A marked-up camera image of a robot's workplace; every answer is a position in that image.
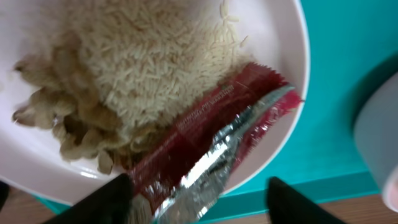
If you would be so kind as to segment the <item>pink bowl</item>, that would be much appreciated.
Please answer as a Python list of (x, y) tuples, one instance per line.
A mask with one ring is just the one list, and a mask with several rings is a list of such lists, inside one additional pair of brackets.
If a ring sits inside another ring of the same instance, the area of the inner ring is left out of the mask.
[(355, 145), (381, 191), (397, 211), (397, 74), (385, 81), (361, 109), (354, 126)]

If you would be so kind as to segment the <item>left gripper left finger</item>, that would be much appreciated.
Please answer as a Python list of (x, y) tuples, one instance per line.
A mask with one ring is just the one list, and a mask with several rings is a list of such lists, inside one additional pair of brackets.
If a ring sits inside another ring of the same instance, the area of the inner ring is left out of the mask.
[(134, 186), (121, 174), (44, 224), (126, 224)]

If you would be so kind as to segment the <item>teal serving tray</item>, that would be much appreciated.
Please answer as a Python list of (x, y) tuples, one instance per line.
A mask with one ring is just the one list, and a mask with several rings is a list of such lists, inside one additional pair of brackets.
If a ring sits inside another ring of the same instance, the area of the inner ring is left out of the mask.
[(302, 6), (311, 69), (301, 117), (275, 159), (221, 197), (203, 223), (248, 223), (263, 215), (272, 176), (328, 206), (381, 202), (353, 127), (367, 99), (397, 71), (397, 1), (305, 0)]

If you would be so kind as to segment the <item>pink plate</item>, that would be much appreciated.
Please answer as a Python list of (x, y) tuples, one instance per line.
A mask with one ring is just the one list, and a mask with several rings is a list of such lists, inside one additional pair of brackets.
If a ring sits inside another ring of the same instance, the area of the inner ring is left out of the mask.
[[(12, 71), (31, 48), (28, 29), (54, 1), (1, 2), (1, 180), (39, 197), (71, 205), (109, 181), (94, 161), (64, 162), (49, 131), (19, 126), (12, 114), (34, 88)], [(231, 1), (245, 51), (280, 72), (305, 98), (310, 79), (307, 23), (299, 1)]]

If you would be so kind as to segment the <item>rice grains pile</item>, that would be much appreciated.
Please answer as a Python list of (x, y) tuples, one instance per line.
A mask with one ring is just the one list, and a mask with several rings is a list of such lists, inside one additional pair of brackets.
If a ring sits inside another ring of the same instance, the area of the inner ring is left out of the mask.
[(103, 103), (131, 127), (168, 126), (248, 61), (227, 1), (65, 1)]

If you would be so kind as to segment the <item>red snack wrapper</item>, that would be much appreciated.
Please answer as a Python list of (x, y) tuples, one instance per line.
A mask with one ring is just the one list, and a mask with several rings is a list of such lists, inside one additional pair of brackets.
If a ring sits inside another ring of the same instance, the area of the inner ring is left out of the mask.
[(191, 223), (217, 202), (231, 173), (301, 104), (295, 88), (256, 63), (211, 91), (129, 173), (130, 223)]

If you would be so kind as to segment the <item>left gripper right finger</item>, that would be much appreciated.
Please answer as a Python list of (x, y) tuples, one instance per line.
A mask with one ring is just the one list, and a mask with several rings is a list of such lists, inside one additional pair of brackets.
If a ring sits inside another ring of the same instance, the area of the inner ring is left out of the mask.
[(268, 180), (267, 207), (272, 224), (345, 224), (277, 177)]

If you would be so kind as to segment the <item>peanut shells pile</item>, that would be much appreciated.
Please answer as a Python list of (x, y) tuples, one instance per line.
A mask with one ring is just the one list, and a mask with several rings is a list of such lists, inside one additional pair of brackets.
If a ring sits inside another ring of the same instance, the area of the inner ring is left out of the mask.
[(149, 131), (131, 129), (101, 102), (92, 73), (80, 62), (80, 45), (71, 33), (52, 48), (50, 60), (28, 55), (14, 65), (14, 71), (38, 89), (12, 120), (50, 130), (64, 161), (95, 159), (98, 171), (106, 175), (114, 167), (130, 169), (150, 151)]

